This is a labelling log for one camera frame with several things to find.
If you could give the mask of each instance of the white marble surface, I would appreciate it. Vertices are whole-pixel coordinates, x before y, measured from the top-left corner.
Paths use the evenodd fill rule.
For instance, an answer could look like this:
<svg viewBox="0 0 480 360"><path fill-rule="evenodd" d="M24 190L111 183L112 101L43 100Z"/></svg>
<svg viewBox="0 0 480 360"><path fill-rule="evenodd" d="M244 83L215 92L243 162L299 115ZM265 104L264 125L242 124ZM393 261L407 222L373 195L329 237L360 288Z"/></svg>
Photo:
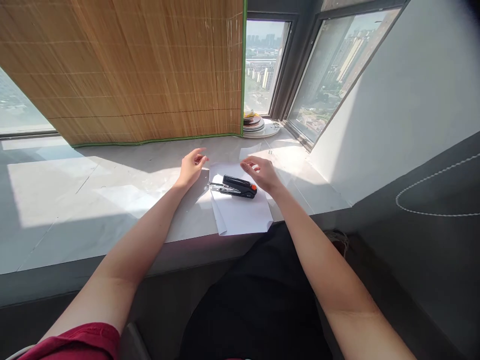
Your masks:
<svg viewBox="0 0 480 360"><path fill-rule="evenodd" d="M60 136L2 140L0 274L105 255L170 188L182 157L206 147L210 163L237 162L261 142L282 182L309 215L349 205L318 174L309 153L285 130L266 139L234 136L141 146L72 149ZM175 213L167 242L217 233L208 163ZM282 215L273 199L274 221Z"/></svg>

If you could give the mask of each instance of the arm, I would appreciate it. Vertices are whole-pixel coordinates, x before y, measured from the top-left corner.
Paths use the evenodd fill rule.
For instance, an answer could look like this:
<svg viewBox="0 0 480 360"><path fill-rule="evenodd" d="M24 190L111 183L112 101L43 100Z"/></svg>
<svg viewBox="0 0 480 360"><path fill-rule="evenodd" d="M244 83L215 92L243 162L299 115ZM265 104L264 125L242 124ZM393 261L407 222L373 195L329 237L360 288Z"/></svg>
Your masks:
<svg viewBox="0 0 480 360"><path fill-rule="evenodd" d="M41 340L93 322L122 333L137 287L162 248L175 210L208 160L200 154L203 150L183 158L175 185L115 244Z"/></svg>
<svg viewBox="0 0 480 360"><path fill-rule="evenodd" d="M352 268L282 185L272 163L250 156L241 167L280 208L343 356L347 360L415 359Z"/></svg>

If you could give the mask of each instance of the black stapler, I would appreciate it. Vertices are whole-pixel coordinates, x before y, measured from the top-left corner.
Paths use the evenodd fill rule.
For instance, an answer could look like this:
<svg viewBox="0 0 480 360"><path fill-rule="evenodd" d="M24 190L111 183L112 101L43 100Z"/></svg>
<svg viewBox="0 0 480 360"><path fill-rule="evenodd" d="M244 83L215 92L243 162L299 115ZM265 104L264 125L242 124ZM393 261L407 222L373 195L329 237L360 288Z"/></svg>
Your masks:
<svg viewBox="0 0 480 360"><path fill-rule="evenodd" d="M222 194L253 199L257 194L257 186L237 177L224 175L223 183L209 182L208 186Z"/></svg>

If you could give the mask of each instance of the glass pane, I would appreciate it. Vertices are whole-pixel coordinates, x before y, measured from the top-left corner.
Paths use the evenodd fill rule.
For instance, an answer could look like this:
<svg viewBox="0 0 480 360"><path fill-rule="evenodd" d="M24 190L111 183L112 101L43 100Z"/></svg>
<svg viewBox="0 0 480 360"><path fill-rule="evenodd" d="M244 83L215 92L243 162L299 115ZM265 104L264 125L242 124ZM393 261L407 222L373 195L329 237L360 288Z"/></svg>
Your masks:
<svg viewBox="0 0 480 360"><path fill-rule="evenodd" d="M323 0L323 4L321 5L321 11L344 8L350 5L368 3L371 1L373 0Z"/></svg>
<svg viewBox="0 0 480 360"><path fill-rule="evenodd" d="M53 128L7 73L0 68L0 133L52 130Z"/></svg>
<svg viewBox="0 0 480 360"><path fill-rule="evenodd" d="M288 120L313 143L400 9L326 20Z"/></svg>
<svg viewBox="0 0 480 360"><path fill-rule="evenodd" d="M289 22L247 20L244 110L270 111Z"/></svg>

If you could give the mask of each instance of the green blind edge trim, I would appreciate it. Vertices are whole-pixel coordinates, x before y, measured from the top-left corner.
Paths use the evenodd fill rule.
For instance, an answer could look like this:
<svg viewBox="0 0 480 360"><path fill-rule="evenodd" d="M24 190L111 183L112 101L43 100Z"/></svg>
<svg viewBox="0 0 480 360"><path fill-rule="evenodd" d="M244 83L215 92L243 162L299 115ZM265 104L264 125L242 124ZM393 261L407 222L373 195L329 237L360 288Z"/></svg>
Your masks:
<svg viewBox="0 0 480 360"><path fill-rule="evenodd" d="M245 61L247 61L247 1L243 0L243 54L241 56L241 120L240 120L240 136L244 136L244 101L245 101Z"/></svg>
<svg viewBox="0 0 480 360"><path fill-rule="evenodd" d="M152 139L152 140L144 140L138 142L87 142L81 144L70 145L72 148L82 148L87 146L111 146L111 145L119 145L119 146L135 146L135 145L143 145L148 143L161 143L167 141L176 141L176 140L191 140L191 139L204 139L204 138L217 138L222 136L236 136L240 137L237 133L225 133L225 134L212 134L212 135L199 135L199 136L187 136L187 137L170 137L166 139Z"/></svg>

